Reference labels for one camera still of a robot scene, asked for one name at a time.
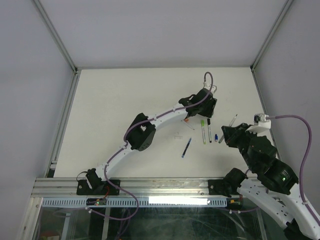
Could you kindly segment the white pen light green end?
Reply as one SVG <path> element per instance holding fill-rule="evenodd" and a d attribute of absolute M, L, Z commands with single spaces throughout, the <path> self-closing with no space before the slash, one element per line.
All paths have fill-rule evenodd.
<path fill-rule="evenodd" d="M 202 133 L 202 141 L 203 141 L 203 144 L 205 145 L 207 143 L 206 142 L 205 125 L 204 126 L 201 125 L 201 133 Z"/>

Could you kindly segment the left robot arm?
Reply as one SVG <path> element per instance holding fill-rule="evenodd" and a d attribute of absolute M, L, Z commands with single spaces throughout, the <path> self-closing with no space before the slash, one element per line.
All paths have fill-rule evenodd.
<path fill-rule="evenodd" d="M 175 122 L 200 115 L 211 118 L 217 99 L 214 94 L 217 86 L 203 87 L 197 94 L 181 98 L 172 108 L 165 112 L 147 116 L 138 114 L 124 134 L 124 144 L 105 163 L 86 171 L 87 188 L 93 194 L 100 194 L 105 188 L 106 177 L 112 173 L 116 165 L 131 153 L 146 150 L 153 142 L 156 132 Z"/>

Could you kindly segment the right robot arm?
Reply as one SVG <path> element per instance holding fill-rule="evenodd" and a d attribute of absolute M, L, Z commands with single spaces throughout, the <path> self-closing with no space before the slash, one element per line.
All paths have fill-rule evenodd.
<path fill-rule="evenodd" d="M 248 198 L 278 223 L 289 240 L 318 240 L 320 216 L 303 192 L 302 176 L 277 159 L 277 149 L 266 136 L 260 135 L 270 128 L 271 119 L 267 117 L 254 124 L 224 125 L 221 129 L 226 145 L 239 150 L 248 169 L 280 200 L 259 190 L 238 168 L 233 168 L 223 178 L 217 192 L 226 197 L 237 192 Z"/>

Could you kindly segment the white pen black end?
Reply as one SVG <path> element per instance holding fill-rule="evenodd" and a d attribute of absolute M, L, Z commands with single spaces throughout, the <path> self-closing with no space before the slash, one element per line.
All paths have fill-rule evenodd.
<path fill-rule="evenodd" d="M 211 122 L 210 122 L 210 125 L 207 124 L 207 130 L 208 130 L 209 143 L 212 143 Z"/>

